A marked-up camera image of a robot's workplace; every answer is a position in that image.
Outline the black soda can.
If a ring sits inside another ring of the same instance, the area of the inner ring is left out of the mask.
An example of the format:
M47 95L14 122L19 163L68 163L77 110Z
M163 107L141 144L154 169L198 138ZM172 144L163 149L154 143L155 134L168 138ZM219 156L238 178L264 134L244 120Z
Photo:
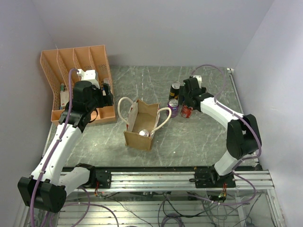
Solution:
M171 84L169 91L169 100L171 99L178 100L180 86L181 84L178 81L175 81Z

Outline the red can silver top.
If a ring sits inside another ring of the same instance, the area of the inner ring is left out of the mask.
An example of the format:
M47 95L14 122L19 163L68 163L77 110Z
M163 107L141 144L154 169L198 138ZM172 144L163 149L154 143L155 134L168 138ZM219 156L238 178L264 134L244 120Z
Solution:
M181 109L180 114L181 114L181 116L183 118L190 118L192 112L193 112L193 108L192 107L188 107L186 104L182 105L182 109Z

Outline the purple Fanta can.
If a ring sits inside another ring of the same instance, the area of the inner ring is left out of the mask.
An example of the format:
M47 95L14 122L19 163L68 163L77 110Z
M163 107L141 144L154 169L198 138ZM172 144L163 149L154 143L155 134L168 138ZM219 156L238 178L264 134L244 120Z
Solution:
M174 118L178 115L178 107L179 104L177 99L173 98L168 101L168 108L171 110L171 118Z

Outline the watermelon print canvas bag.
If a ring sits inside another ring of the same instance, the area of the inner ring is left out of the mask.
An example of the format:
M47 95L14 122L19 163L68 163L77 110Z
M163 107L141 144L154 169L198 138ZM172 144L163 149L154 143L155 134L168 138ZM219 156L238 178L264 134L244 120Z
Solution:
M121 103L125 100L131 103L126 118L121 115L120 110ZM168 107L160 108L159 103L149 105L140 99L134 102L128 97L122 97L118 101L117 111L119 118L126 124L125 144L146 151L152 148L155 132L171 118L171 110ZM147 129L151 135L149 137L140 136L138 132L142 129Z

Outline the red can front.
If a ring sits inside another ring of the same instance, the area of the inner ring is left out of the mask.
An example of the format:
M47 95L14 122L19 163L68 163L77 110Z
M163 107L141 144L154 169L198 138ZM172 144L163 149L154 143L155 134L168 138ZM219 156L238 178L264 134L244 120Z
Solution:
M140 136L149 137L151 134L147 129L142 129L138 132Z

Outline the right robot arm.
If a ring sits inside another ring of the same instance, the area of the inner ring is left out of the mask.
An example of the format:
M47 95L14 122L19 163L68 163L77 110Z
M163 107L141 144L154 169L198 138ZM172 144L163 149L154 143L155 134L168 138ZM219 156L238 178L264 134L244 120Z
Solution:
M243 115L221 104L205 87L200 86L197 77L185 79L183 83L179 91L183 104L209 115L227 130L227 150L211 167L208 178L212 186L219 187L242 161L249 159L248 155L261 152L256 117L252 114Z

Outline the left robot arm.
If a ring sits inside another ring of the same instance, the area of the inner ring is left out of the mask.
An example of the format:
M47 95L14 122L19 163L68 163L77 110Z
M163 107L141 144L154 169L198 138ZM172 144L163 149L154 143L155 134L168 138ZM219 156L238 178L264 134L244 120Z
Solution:
M78 164L65 176L61 172L77 139L93 121L91 114L99 108L112 106L113 95L109 84L98 87L87 80L76 82L72 95L45 156L29 177L21 177L18 182L24 204L31 211L40 209L57 213L75 189L91 188L96 184L96 168L92 165Z

